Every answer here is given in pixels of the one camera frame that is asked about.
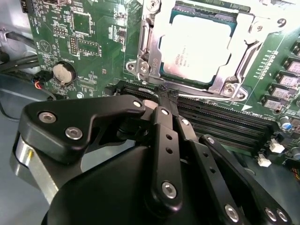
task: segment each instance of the red wire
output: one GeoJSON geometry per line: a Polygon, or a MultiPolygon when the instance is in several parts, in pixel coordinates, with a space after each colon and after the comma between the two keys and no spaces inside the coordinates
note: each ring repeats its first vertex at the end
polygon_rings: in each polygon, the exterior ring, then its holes
{"type": "Polygon", "coordinates": [[[34,86],[36,87],[36,89],[42,89],[41,85],[39,84],[39,81],[35,81],[34,86]]]}

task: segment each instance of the black connector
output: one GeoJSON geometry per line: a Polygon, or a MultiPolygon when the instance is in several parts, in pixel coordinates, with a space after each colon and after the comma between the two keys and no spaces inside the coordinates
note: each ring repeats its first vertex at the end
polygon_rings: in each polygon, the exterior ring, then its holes
{"type": "Polygon", "coordinates": [[[34,74],[33,80],[34,81],[39,81],[40,83],[45,83],[48,82],[53,78],[53,75],[49,71],[41,70],[34,74]]]}
{"type": "Polygon", "coordinates": [[[20,0],[23,13],[35,13],[32,0],[20,0]]]}

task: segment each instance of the capacitor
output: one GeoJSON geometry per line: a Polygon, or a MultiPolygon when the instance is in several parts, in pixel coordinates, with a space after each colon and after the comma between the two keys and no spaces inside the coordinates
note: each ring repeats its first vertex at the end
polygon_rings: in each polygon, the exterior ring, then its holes
{"type": "Polygon", "coordinates": [[[292,157],[295,160],[300,160],[300,148],[299,147],[293,147],[291,149],[292,157]]]}
{"type": "Polygon", "coordinates": [[[282,116],[279,118],[279,122],[280,122],[280,125],[282,127],[282,129],[284,130],[289,130],[292,128],[292,125],[289,121],[289,118],[287,116],[282,116]]]}

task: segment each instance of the integrated circuit chip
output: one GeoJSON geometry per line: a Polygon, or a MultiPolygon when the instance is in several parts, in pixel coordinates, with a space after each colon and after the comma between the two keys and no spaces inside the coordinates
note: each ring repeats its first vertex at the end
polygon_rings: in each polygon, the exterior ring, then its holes
{"type": "Polygon", "coordinates": [[[299,82],[299,78],[294,74],[280,71],[277,76],[277,82],[284,86],[293,87],[299,82]]]}
{"type": "Polygon", "coordinates": [[[266,108],[276,110],[280,107],[281,102],[275,97],[265,95],[262,99],[262,105],[266,108]]]}
{"type": "Polygon", "coordinates": [[[230,56],[231,27],[212,20],[177,15],[162,38],[163,70],[189,80],[209,83],[230,56]]]}
{"type": "Polygon", "coordinates": [[[72,18],[74,32],[90,35],[90,14],[73,12],[72,18]]]}

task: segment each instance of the metal clamp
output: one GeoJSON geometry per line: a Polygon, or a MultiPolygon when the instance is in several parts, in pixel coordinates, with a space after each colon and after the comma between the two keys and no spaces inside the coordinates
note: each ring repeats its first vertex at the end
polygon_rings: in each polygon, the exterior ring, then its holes
{"type": "Polygon", "coordinates": [[[6,38],[6,34],[10,33],[11,31],[7,30],[0,30],[0,41],[1,42],[7,42],[8,39],[6,38]]]}

